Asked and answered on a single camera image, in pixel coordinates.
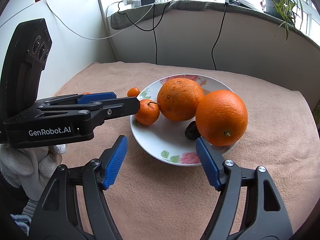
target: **blue gripper pad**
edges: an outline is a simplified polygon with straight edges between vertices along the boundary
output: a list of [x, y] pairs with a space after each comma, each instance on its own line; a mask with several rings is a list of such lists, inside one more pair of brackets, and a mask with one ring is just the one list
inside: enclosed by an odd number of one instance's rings
[[78, 99], [78, 104], [89, 104], [94, 101], [116, 99], [117, 95], [114, 92], [97, 93], [97, 94], [85, 94]]
[[105, 178], [102, 183], [104, 190], [107, 190], [116, 181], [116, 177], [128, 150], [128, 139], [123, 137], [118, 147], [115, 149], [111, 160], [106, 166]]
[[220, 190], [222, 186], [219, 178], [219, 169], [211, 158], [208, 149], [200, 138], [196, 141], [196, 152], [199, 156], [200, 162], [207, 176], [209, 184], [216, 190]]

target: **potted plant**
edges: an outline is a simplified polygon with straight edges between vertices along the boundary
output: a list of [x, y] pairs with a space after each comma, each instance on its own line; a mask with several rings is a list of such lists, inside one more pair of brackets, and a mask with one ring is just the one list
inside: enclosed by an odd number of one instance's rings
[[[295, 30], [297, 11], [294, 12], [294, 8], [298, 10], [297, 2], [299, 2], [300, 9], [302, 11], [301, 0], [266, 0], [266, 12], [274, 17], [277, 17], [284, 22], [279, 25], [281, 27], [284, 25], [286, 32], [286, 39], [288, 40], [289, 36], [289, 26], [292, 26]], [[303, 21], [303, 13], [301, 13], [301, 26]]]

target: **bolt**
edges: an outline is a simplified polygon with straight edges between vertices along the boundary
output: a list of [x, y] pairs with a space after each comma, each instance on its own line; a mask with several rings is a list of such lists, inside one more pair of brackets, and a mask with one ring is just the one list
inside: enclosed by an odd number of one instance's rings
[[233, 166], [234, 165], [234, 162], [232, 160], [226, 160], [224, 162], [227, 166]]
[[99, 162], [100, 162], [99, 159], [93, 159], [90, 161], [92, 166], [97, 166], [99, 164]]
[[59, 165], [57, 167], [58, 171], [63, 171], [65, 169], [64, 165]]
[[263, 167], [263, 166], [259, 166], [258, 167], [258, 171], [260, 171], [260, 172], [266, 172], [266, 168], [265, 167]]

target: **gloved hand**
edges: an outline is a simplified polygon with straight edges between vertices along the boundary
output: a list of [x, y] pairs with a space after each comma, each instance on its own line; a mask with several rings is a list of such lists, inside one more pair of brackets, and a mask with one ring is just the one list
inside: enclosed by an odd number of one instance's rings
[[0, 144], [0, 171], [8, 183], [22, 186], [29, 199], [37, 202], [65, 152], [66, 145], [14, 149]]

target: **blemished orange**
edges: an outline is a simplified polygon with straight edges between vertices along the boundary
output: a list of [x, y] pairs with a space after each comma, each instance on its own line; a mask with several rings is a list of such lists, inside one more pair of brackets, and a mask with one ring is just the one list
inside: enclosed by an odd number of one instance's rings
[[195, 117], [204, 93], [200, 85], [187, 78], [174, 78], [163, 84], [158, 92], [160, 112], [174, 122], [187, 121]]
[[127, 92], [127, 97], [137, 97], [140, 94], [139, 88], [131, 88]]
[[140, 101], [140, 109], [136, 113], [136, 120], [143, 125], [151, 125], [158, 120], [160, 115], [158, 103], [143, 99]]
[[248, 112], [242, 99], [228, 90], [206, 95], [196, 111], [196, 126], [201, 136], [216, 146], [238, 141], [248, 125]]

